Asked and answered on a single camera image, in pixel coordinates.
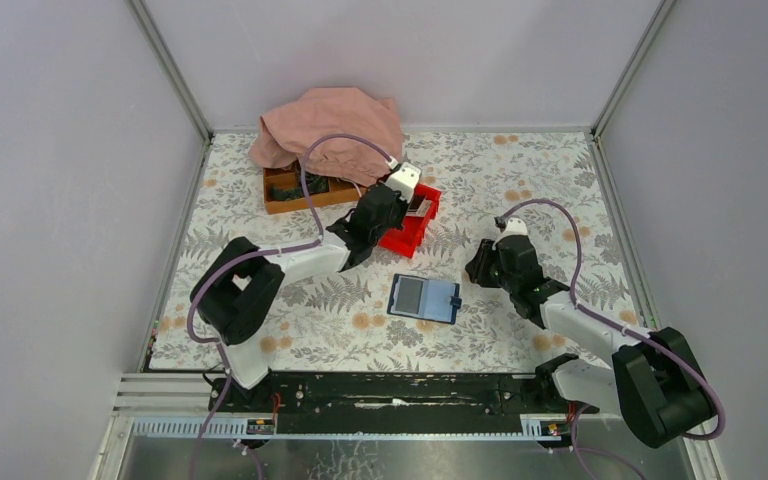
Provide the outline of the navy blue card holder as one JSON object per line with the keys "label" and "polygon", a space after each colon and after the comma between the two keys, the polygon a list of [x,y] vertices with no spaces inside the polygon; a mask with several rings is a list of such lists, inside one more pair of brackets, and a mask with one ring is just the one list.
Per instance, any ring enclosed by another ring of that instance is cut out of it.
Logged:
{"label": "navy blue card holder", "polygon": [[[426,281],[419,314],[405,314],[397,311],[394,307],[399,278],[402,276],[415,277]],[[433,280],[414,275],[395,274],[390,288],[387,313],[399,317],[454,325],[463,303],[460,290],[460,285],[455,282]]]}

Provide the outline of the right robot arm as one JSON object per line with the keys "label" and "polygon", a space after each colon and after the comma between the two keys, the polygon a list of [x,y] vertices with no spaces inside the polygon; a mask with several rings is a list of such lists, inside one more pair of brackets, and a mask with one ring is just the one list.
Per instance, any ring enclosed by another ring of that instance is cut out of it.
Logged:
{"label": "right robot arm", "polygon": [[644,445],[658,448],[718,415],[711,389],[676,329],[626,327],[576,304],[569,286],[546,276],[526,235],[484,239],[465,271],[483,288],[507,293],[516,313],[603,361],[564,354],[539,365],[535,402],[557,412],[570,401],[621,417]]}

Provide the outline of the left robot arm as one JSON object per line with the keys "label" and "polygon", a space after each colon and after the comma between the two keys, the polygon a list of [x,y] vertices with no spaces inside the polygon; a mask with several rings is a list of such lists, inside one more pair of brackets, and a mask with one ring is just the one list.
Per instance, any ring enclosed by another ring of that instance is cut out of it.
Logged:
{"label": "left robot arm", "polygon": [[261,248],[245,237],[233,239],[190,295],[188,319],[199,316],[218,334],[214,343],[225,364],[232,398],[248,411],[269,401],[270,367],[256,336],[281,288],[320,274],[350,270],[365,262],[391,229],[400,229],[414,189],[376,184],[345,216],[305,243]]}

